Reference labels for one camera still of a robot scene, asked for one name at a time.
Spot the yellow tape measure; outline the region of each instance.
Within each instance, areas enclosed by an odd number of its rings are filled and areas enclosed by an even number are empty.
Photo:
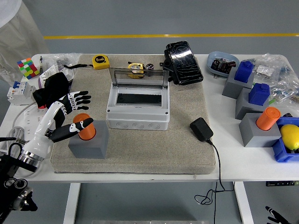
[[[144,75],[144,71],[139,71],[139,70],[142,70],[144,69],[144,65],[143,64],[140,64],[140,63],[131,63],[128,65],[128,69],[137,69],[137,70],[133,70],[132,73],[135,73],[136,75],[129,75],[131,78],[137,78],[137,79],[140,79],[140,78],[143,78]]]
[[[110,63],[106,55],[96,55],[93,57],[93,68],[95,70],[107,69],[109,67]]]

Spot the orange cup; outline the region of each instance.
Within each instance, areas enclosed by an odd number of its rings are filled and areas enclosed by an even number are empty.
[[[256,126],[261,130],[268,131],[280,117],[279,109],[269,106],[256,120]]]
[[[90,118],[90,116],[87,113],[80,113],[74,117],[73,122],[77,123],[87,118]],[[91,123],[89,126],[87,126],[82,131],[79,132],[79,137],[82,140],[90,140],[95,136],[95,134],[96,134],[96,130],[94,128],[93,123]]]

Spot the power plug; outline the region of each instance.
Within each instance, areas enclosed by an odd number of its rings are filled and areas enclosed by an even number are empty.
[[[198,118],[190,124],[190,128],[199,141],[208,141],[213,136],[213,131],[203,118]]]

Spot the white clothing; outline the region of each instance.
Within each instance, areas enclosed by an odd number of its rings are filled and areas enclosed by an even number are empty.
[[[21,3],[22,0],[0,0],[0,28],[17,14]]]
[[[13,5],[19,1],[5,2]],[[0,28],[0,79],[11,86],[23,77],[17,65],[18,61],[50,52],[27,7],[22,1],[20,2],[16,15]]]

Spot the gray cube block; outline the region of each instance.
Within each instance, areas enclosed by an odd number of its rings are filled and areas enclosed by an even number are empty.
[[[252,88],[254,74],[252,73],[249,76],[247,83],[234,80],[234,77],[235,77],[235,70],[231,71],[230,74],[228,75],[226,82],[224,84],[222,94],[223,96],[237,99],[243,88],[247,88],[247,89]]]
[[[281,137],[276,123],[268,131],[263,131],[256,126],[256,120],[261,114],[247,113],[239,124],[244,147],[272,147]]]
[[[105,159],[108,146],[109,131],[104,120],[94,120],[95,136],[88,140],[80,139],[79,135],[70,138],[69,148],[76,158]]]
[[[237,101],[235,103],[235,118],[242,120],[246,113],[258,113],[263,112],[269,106],[269,101],[260,106],[249,103],[249,93],[251,89],[243,88]]]

